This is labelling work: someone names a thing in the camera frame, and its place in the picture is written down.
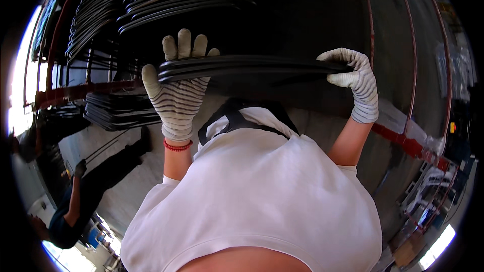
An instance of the bracelet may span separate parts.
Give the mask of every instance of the bracelet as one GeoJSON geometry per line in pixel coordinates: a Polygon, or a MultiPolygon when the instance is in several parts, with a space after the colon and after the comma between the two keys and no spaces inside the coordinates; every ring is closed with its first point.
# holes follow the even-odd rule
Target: bracelet
{"type": "Polygon", "coordinates": [[[190,143],[186,144],[185,146],[171,146],[170,144],[168,144],[166,142],[166,138],[163,139],[163,145],[165,146],[165,148],[171,150],[171,151],[174,151],[174,152],[180,152],[180,151],[185,151],[187,150],[188,148],[190,148],[190,146],[193,144],[193,141],[190,140],[190,143]]]}

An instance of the red metal bar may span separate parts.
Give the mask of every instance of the red metal bar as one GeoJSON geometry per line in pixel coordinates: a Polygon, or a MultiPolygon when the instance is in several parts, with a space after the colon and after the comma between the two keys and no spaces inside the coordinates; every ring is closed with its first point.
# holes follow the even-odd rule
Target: red metal bar
{"type": "Polygon", "coordinates": [[[443,156],[437,156],[432,151],[424,148],[415,139],[409,139],[405,134],[398,134],[380,124],[373,124],[371,130],[387,140],[402,145],[403,150],[413,158],[424,160],[442,171],[446,171],[451,161],[443,156]]]}
{"type": "Polygon", "coordinates": [[[373,14],[371,12],[371,3],[370,0],[366,0],[366,4],[368,7],[368,17],[370,21],[370,66],[373,69],[373,56],[374,56],[374,48],[375,48],[375,31],[373,30],[373,14]]]}
{"type": "Polygon", "coordinates": [[[50,89],[46,90],[45,92],[37,92],[35,95],[35,108],[37,110],[44,109],[51,105],[58,105],[73,100],[84,99],[88,93],[111,93],[123,88],[133,88],[141,85],[142,83],[139,83],[139,81],[136,80],[124,80],[50,89]]]}
{"type": "Polygon", "coordinates": [[[73,0],[66,0],[62,11],[60,11],[59,19],[57,20],[56,27],[54,29],[54,34],[52,35],[52,42],[49,48],[49,56],[47,58],[47,80],[45,82],[45,89],[51,90],[52,89],[52,68],[54,67],[54,59],[56,56],[57,51],[57,42],[59,35],[61,34],[61,28],[64,24],[65,18],[69,11],[69,7],[71,6],[73,0]]]}
{"type": "Polygon", "coordinates": [[[446,104],[446,117],[445,117],[445,124],[444,129],[442,131],[442,136],[447,136],[447,129],[449,128],[449,121],[451,118],[451,105],[452,105],[452,73],[451,73],[451,53],[449,51],[449,40],[447,39],[447,32],[445,31],[444,20],[442,19],[442,15],[440,15],[439,6],[437,5],[436,0],[432,0],[432,4],[434,5],[435,13],[437,14],[437,18],[439,19],[440,31],[442,32],[442,38],[444,41],[444,51],[445,51],[445,65],[447,68],[447,104],[446,104]]]}
{"type": "Polygon", "coordinates": [[[410,22],[410,34],[412,36],[412,47],[413,47],[413,86],[412,86],[412,98],[410,100],[410,108],[408,110],[407,120],[405,121],[405,127],[403,133],[407,133],[408,123],[410,122],[413,114],[413,106],[415,104],[415,90],[417,88],[417,43],[415,41],[415,29],[413,28],[412,13],[410,11],[410,5],[408,0],[405,1],[405,6],[407,7],[408,20],[410,22]]]}

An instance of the work glove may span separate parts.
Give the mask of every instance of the work glove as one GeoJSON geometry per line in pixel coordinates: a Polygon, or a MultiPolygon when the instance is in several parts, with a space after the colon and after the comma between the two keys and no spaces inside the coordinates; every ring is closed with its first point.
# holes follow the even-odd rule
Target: work glove
{"type": "MultiPolygon", "coordinates": [[[[204,57],[207,50],[207,37],[198,35],[193,50],[192,34],[187,29],[178,32],[178,47],[172,36],[163,38],[163,52],[166,61],[188,57],[204,57]]],[[[209,56],[218,56],[218,49],[211,49],[209,56]]],[[[155,111],[163,122],[163,135],[177,142],[183,142],[192,136],[193,118],[202,105],[203,95],[210,77],[187,79],[161,85],[153,65],[145,65],[141,71],[143,84],[155,111]]]]}
{"type": "Polygon", "coordinates": [[[350,73],[331,74],[326,77],[331,84],[350,87],[355,106],[351,117],[358,123],[373,123],[378,119],[377,80],[373,75],[368,57],[357,51],[339,48],[326,51],[317,60],[346,62],[354,69],[350,73]]]}
{"type": "Polygon", "coordinates": [[[78,178],[82,178],[84,173],[86,173],[87,167],[86,167],[86,160],[81,160],[77,165],[76,165],[76,170],[74,171],[74,176],[78,178]]]}

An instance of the black strap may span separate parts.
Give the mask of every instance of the black strap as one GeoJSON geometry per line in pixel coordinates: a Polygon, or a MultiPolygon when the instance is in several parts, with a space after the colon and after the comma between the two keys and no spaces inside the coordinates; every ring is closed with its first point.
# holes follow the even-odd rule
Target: black strap
{"type": "MultiPolygon", "coordinates": [[[[222,108],[224,108],[224,110],[226,111],[224,116],[227,117],[228,124],[227,124],[227,126],[224,127],[224,129],[222,129],[214,137],[216,137],[220,134],[223,134],[223,133],[227,133],[227,132],[239,129],[239,128],[255,128],[255,129],[262,129],[262,130],[274,132],[274,133],[276,133],[280,136],[283,136],[283,137],[285,137],[286,139],[289,140],[289,138],[285,134],[283,134],[279,130],[276,130],[275,128],[272,128],[272,127],[269,127],[269,126],[266,126],[266,125],[259,125],[259,124],[256,124],[254,122],[246,120],[244,118],[244,116],[242,116],[242,114],[236,108],[221,107],[221,109],[222,108]]],[[[208,128],[208,126],[221,118],[220,114],[217,114],[217,112],[214,113],[212,115],[212,117],[209,119],[209,121],[207,123],[203,124],[202,128],[198,131],[198,138],[199,138],[200,143],[202,145],[205,145],[208,142],[208,139],[207,139],[207,128],[208,128]]]]}

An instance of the black pants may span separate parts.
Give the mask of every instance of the black pants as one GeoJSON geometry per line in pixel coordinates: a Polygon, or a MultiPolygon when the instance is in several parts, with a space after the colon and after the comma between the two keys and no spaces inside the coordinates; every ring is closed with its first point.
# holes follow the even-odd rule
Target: black pants
{"type": "MultiPolygon", "coordinates": [[[[145,154],[146,151],[146,143],[142,144],[142,141],[137,141],[131,146],[126,146],[117,154],[110,156],[81,179],[79,219],[74,224],[74,227],[68,229],[65,233],[62,233],[62,229],[50,229],[51,233],[56,234],[55,238],[51,238],[55,239],[54,243],[56,245],[75,244],[96,211],[104,192],[118,184],[136,166],[141,164],[139,157],[145,154]]],[[[71,192],[72,185],[64,193],[64,197],[52,217],[49,228],[57,227],[58,223],[56,223],[56,220],[63,219],[64,214],[69,211],[71,192]]]]}

